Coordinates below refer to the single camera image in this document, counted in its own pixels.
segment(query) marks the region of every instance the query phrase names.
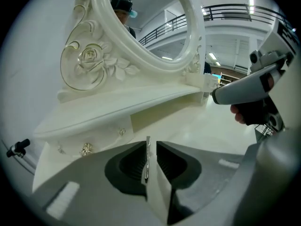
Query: ceiling light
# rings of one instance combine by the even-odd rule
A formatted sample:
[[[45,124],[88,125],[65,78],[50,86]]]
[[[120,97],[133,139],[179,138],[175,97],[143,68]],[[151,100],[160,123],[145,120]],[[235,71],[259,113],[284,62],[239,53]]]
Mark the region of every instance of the ceiling light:
[[[162,57],[164,59],[168,59],[168,60],[173,60],[172,58],[168,58],[168,57]]]
[[[250,4],[251,6],[254,6],[254,0],[249,0],[249,4]]]
[[[212,59],[216,60],[216,57],[214,56],[213,53],[209,53],[209,55],[211,56]]]

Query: wall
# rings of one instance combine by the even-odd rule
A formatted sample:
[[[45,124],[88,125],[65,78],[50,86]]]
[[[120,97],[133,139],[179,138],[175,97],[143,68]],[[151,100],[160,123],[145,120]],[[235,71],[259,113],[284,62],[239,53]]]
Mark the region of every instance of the wall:
[[[30,139],[36,161],[44,143],[35,128],[58,103],[60,57],[75,0],[31,0],[10,29],[0,54],[0,137],[7,145]]]
[[[240,73],[240,72],[236,72],[233,70],[229,70],[229,69],[224,69],[224,68],[220,68],[220,67],[213,67],[211,66],[211,72],[220,75],[221,73],[230,75],[230,76],[234,76],[237,78],[243,78],[246,76],[246,74]]]
[[[146,36],[148,33],[155,30],[156,28],[158,28],[159,26],[161,26],[164,23],[165,23],[165,11],[162,11],[142,28],[137,40],[139,41],[144,36]]]

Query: metal pin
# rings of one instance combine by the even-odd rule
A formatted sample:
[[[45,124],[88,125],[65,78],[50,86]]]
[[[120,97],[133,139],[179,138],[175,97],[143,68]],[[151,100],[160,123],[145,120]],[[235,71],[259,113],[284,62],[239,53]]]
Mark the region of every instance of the metal pin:
[[[149,178],[149,165],[150,165],[150,147],[151,147],[151,137],[146,137],[146,170],[145,170],[145,182],[147,183],[147,180]]]

